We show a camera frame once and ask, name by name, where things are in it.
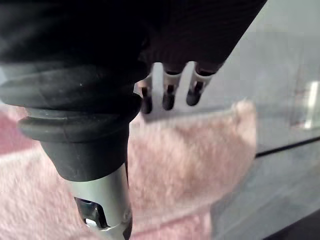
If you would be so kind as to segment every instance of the pink carpet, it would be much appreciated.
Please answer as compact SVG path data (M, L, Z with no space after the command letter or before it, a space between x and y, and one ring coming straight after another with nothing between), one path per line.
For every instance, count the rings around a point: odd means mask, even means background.
M0 240L97 240L39 144L16 131L21 113L2 112ZM131 239L209 240L211 204L243 179L255 152L249 102L196 118L135 119L128 145Z

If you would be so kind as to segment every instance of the black fabric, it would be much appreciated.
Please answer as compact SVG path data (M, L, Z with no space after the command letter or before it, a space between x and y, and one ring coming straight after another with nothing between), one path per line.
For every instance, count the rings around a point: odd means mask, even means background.
M127 159L134 83L154 62L216 71L265 1L0 0L0 98L63 178L103 177Z

